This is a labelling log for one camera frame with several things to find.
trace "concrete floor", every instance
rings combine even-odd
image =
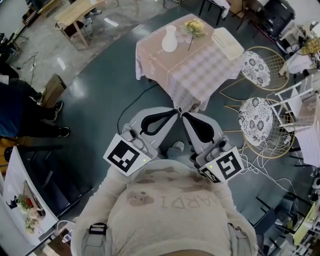
[[[117,132],[117,120],[121,112],[141,92],[153,85],[145,78],[136,80],[135,48],[137,41],[189,12],[198,14],[200,4],[199,0],[188,1],[182,7],[176,7],[164,14],[157,15],[134,28],[102,51],[75,77],[61,96],[65,106],[57,123],[60,126],[70,127],[71,135],[67,138],[37,139],[36,144],[65,145],[61,157],[69,164],[70,171],[75,176],[82,177],[96,189],[109,168],[103,155]],[[201,18],[216,27],[219,9],[212,6],[209,13],[207,9],[208,5],[205,5]],[[231,17],[231,13],[229,13],[225,21],[220,21],[219,27],[227,28],[245,49],[253,46],[265,46],[280,52],[276,44],[263,34],[259,33],[253,38],[256,33],[256,28],[253,25],[245,25],[236,31],[239,22],[238,17]],[[233,82],[233,80],[228,80],[221,88]],[[247,82],[233,87],[228,94],[239,99],[246,99],[254,90],[255,87]],[[266,95],[267,93],[261,89],[258,89],[255,94],[260,97]],[[224,105],[232,103],[234,102],[222,97],[216,91],[211,96],[204,114],[215,119],[223,130],[238,130],[240,127],[237,113],[224,108]],[[164,90],[156,86],[125,112],[119,124],[122,126],[142,109],[159,106],[172,107],[173,104]],[[175,124],[161,146],[163,152],[177,140],[187,143],[182,127],[181,121]],[[243,145],[244,139],[241,134],[228,133],[228,136],[232,144],[237,147]],[[249,161],[253,161],[256,157],[249,148],[244,150],[244,154],[248,156]],[[265,168],[269,175],[276,180],[280,178],[291,180],[296,193],[305,198],[312,181],[311,169],[294,167],[295,162],[294,159],[286,155],[269,160]],[[279,183],[284,188],[293,191],[286,180],[279,181]],[[255,174],[252,171],[238,175],[229,182],[229,186],[238,211],[252,223],[255,223],[264,214],[260,210],[262,205],[256,200],[256,196],[259,196],[271,207],[275,207],[285,194],[283,189],[265,175]],[[78,215],[85,203],[86,200],[83,199],[72,214]],[[299,204],[299,209],[303,212],[302,204]]]
[[[21,79],[29,84],[32,81],[31,85],[37,91],[43,89],[55,73],[68,86],[85,66],[121,36],[153,16],[166,12],[167,8],[176,6],[170,0],[166,2],[166,8],[162,6],[160,0],[119,0],[119,6],[116,6],[115,0],[108,1],[107,4],[98,7],[102,11],[101,14],[91,16],[93,33],[90,38],[86,38],[89,48],[85,49],[78,35],[72,38],[74,45],[79,49],[77,50],[60,31],[55,29],[57,21],[54,17],[69,5],[69,1],[66,1],[63,6],[52,10],[47,18],[40,16],[26,28],[21,35],[29,39],[25,40],[22,37],[17,39],[21,51],[9,60],[10,64],[21,67],[36,54],[33,78],[31,72],[33,58],[17,72]],[[107,23],[104,18],[118,23],[118,26]]]

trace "gold metal chair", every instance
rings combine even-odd
[[[241,110],[248,100],[242,100],[242,105],[226,105],[225,107],[239,113],[239,119],[241,119]],[[284,156],[295,141],[294,119],[285,104],[282,104],[274,99],[265,98],[264,100],[270,109],[269,114],[272,115],[272,117],[270,117],[272,122],[268,129],[268,135],[265,136],[265,138],[262,138],[259,143],[253,144],[250,142],[246,137],[246,131],[243,130],[227,130],[223,132],[242,132],[245,144],[247,144],[254,153],[266,159],[276,159]],[[278,104],[278,107],[282,108],[280,113],[278,113],[278,110],[275,110],[275,108],[270,107],[274,104]],[[286,124],[291,124],[290,129],[286,129]]]
[[[287,74],[289,73],[288,67],[286,65],[286,61],[284,60],[284,58],[280,56],[279,53],[267,47],[255,46],[246,50],[244,54],[245,54],[245,62],[240,72],[243,78],[227,86],[226,88],[223,88],[222,90],[220,90],[220,93],[223,96],[236,102],[242,102],[243,100],[238,100],[238,99],[227,96],[226,94],[223,93],[223,91],[228,89],[229,87],[234,86],[235,84],[237,84],[238,82],[244,79],[250,81],[252,84],[257,86],[256,90],[258,88],[261,88],[267,91],[278,91],[287,85],[289,81],[289,77],[286,77],[285,73]],[[254,57],[257,57],[257,56],[261,58],[259,59],[259,61],[263,63],[259,65],[258,64],[252,65],[252,64],[256,64],[257,59],[255,59]],[[283,73],[284,75],[279,74],[279,71],[281,69],[282,71],[284,71]]]

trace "white patterned seat cushion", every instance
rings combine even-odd
[[[242,74],[246,79],[261,87],[270,84],[270,70],[265,61],[253,51],[244,52],[245,60]]]
[[[239,124],[245,138],[254,146],[265,141],[273,126],[273,113],[264,98],[249,98],[239,110]]]

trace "beige sweatshirt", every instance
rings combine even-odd
[[[257,254],[255,231],[236,211],[228,185],[213,184],[174,160],[148,163],[133,182],[111,167],[76,221],[73,256],[80,255],[75,241],[97,222],[111,229],[114,256],[182,250],[231,256],[228,223],[247,234],[252,255]]]

